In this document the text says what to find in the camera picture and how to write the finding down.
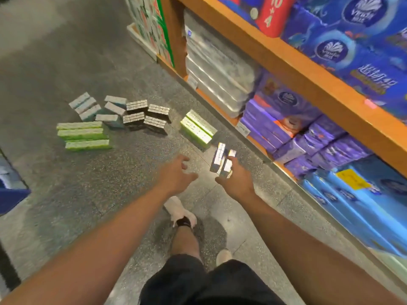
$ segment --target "small box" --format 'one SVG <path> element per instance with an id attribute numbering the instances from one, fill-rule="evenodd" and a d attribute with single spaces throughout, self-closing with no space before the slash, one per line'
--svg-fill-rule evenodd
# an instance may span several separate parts
<path id="1" fill-rule="evenodd" d="M 166 121 L 171 124 L 170 108 L 151 104 L 146 115 Z"/>
<path id="2" fill-rule="evenodd" d="M 102 121 L 109 127 L 124 128 L 119 115 L 96 115 L 96 121 Z"/>
<path id="3" fill-rule="evenodd" d="M 79 115 L 79 117 L 81 118 L 82 121 L 84 122 L 90 122 L 90 121 L 94 121 L 95 117 L 98 113 L 100 113 L 102 111 L 102 107 L 100 107 L 100 105 L 96 105 L 93 106 L 91 108 L 89 108 L 88 110 L 86 110 L 84 113 L 81 113 Z"/>
<path id="4" fill-rule="evenodd" d="M 127 110 L 127 113 L 129 113 L 129 114 L 134 114 L 134 113 L 139 113 L 139 112 L 146 113 L 148 109 L 149 109 L 149 106 L 148 106 L 147 100 L 131 102 L 131 103 L 127 103 L 127 105 L 126 105 L 126 110 Z"/>
<path id="5" fill-rule="evenodd" d="M 97 104 L 96 100 L 93 97 L 91 97 L 91 98 L 88 98 L 83 104 L 78 106 L 78 108 L 76 108 L 75 111 L 77 114 L 80 115 L 80 114 L 84 113 L 86 110 L 88 110 L 90 107 L 92 107 L 96 104 Z"/>
<path id="6" fill-rule="evenodd" d="M 228 156 L 236 157 L 236 151 L 235 150 L 229 150 Z M 225 159 L 224 165 L 222 166 L 221 172 L 219 174 L 220 176 L 224 176 L 225 178 L 228 178 L 231 175 L 231 160 L 230 159 Z"/>
<path id="7" fill-rule="evenodd" d="M 75 99 L 74 101 L 69 103 L 69 107 L 71 107 L 72 109 L 76 109 L 78 108 L 80 105 L 82 105 L 88 98 L 90 97 L 90 95 L 88 94 L 88 92 L 85 92 L 84 94 L 82 94 L 81 96 L 79 96 L 77 99 Z"/>
<path id="8" fill-rule="evenodd" d="M 205 133 L 200 127 L 198 127 L 189 118 L 185 117 L 181 120 L 181 129 L 186 137 L 197 147 L 207 149 L 212 137 Z"/>
<path id="9" fill-rule="evenodd" d="M 111 149 L 109 139 L 102 140 L 86 140 L 86 141 L 70 141 L 67 142 L 65 148 L 70 151 L 84 151 L 84 150 L 99 150 Z"/>
<path id="10" fill-rule="evenodd" d="M 100 128 L 102 122 L 76 122 L 76 123 L 58 123 L 57 130 L 81 129 L 81 128 Z"/>
<path id="11" fill-rule="evenodd" d="M 125 115 L 123 117 L 123 124 L 130 130 L 135 131 L 145 128 L 144 125 L 145 114 L 144 112 Z"/>
<path id="12" fill-rule="evenodd" d="M 186 114 L 186 117 L 189 118 L 192 122 L 198 125 L 202 130 L 213 138 L 217 130 L 204 119 L 201 118 L 195 111 L 192 109 Z"/>
<path id="13" fill-rule="evenodd" d="M 146 116 L 144 119 L 145 126 L 159 134 L 168 135 L 169 132 L 169 125 L 166 121 L 161 119 L 156 119 L 150 116 Z"/>
<path id="14" fill-rule="evenodd" d="M 120 108 L 126 109 L 127 98 L 108 95 L 105 97 L 105 102 L 111 102 Z"/>
<path id="15" fill-rule="evenodd" d="M 119 106 L 116 106 L 115 104 L 112 104 L 111 102 L 108 102 L 107 104 L 105 104 L 105 110 L 107 113 L 117 114 L 120 117 L 122 117 L 126 114 L 126 111 L 123 108 L 120 108 Z"/>
<path id="16" fill-rule="evenodd" d="M 59 130 L 58 136 L 63 138 L 65 141 L 100 140 L 108 138 L 107 135 L 103 133 L 103 128 Z"/>
<path id="17" fill-rule="evenodd" d="M 212 164 L 210 165 L 209 171 L 217 173 L 219 169 L 222 167 L 221 165 L 225 161 L 226 158 L 226 144 L 218 143 L 218 148 L 212 159 Z"/>

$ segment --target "shoe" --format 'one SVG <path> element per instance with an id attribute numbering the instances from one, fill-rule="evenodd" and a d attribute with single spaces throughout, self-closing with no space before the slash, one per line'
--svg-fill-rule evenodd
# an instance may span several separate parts
<path id="1" fill-rule="evenodd" d="M 173 221 L 173 227 L 176 226 L 177 220 L 184 218 L 186 216 L 191 223 L 191 228 L 194 228 L 197 224 L 197 218 L 194 214 L 190 211 L 186 210 L 181 203 L 181 200 L 176 197 L 172 196 L 170 199 L 167 200 L 164 204 L 164 208 L 170 213 L 171 220 Z"/>
<path id="2" fill-rule="evenodd" d="M 231 259 L 233 259 L 231 252 L 228 249 L 222 249 L 216 256 L 216 266 L 220 266 L 222 263 L 225 263 Z"/>

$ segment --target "sock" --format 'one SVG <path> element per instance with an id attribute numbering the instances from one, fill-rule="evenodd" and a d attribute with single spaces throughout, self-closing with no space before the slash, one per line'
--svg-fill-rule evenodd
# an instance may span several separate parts
<path id="1" fill-rule="evenodd" d="M 177 226 L 187 226 L 191 228 L 191 222 L 189 221 L 188 217 L 184 216 L 183 218 L 177 220 Z"/>

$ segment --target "floor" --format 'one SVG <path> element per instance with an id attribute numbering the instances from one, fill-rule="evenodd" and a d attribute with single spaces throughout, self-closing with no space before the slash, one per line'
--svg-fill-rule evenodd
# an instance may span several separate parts
<path id="1" fill-rule="evenodd" d="M 160 164 L 181 152 L 200 176 L 180 198 L 199 218 L 196 235 L 206 267 L 214 267 L 217 252 L 228 247 L 287 304 L 303 304 L 244 210 L 215 183 L 209 172 L 214 147 L 201 152 L 179 133 L 179 121 L 193 108 L 219 130 L 218 140 L 237 150 L 269 205 L 404 297 L 147 56 L 127 34 L 130 22 L 124 0 L 12 0 L 0 6 L 0 38 L 7 38 L 0 45 L 0 147 L 32 189 L 28 199 L 0 217 L 0 240 L 19 276 L 27 278 L 135 199 L 151 186 Z M 167 137 L 117 130 L 110 132 L 112 150 L 69 153 L 55 126 L 78 121 L 68 102 L 84 92 L 99 102 L 106 95 L 147 99 L 171 107 L 176 119 Z M 164 264 L 173 232 L 169 215 L 160 211 L 106 304 L 137 302 L 144 282 Z"/>

